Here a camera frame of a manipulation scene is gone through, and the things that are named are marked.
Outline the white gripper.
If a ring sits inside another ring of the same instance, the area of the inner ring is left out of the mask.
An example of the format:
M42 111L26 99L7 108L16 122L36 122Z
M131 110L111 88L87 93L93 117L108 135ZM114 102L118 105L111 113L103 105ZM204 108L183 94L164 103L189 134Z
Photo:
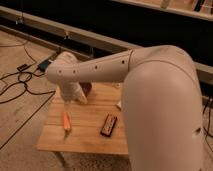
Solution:
M59 86L61 98L64 102L65 112L70 112L70 106L72 100L77 100L80 103L86 104L87 98L82 92L82 88L79 83L65 83Z

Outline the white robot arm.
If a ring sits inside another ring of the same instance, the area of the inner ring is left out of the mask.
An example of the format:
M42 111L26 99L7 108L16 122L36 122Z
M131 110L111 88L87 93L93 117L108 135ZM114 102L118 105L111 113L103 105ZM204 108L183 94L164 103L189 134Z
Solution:
M46 70L66 100L78 82L122 85L132 171L203 171L202 94L194 62L172 45L79 62L63 52Z

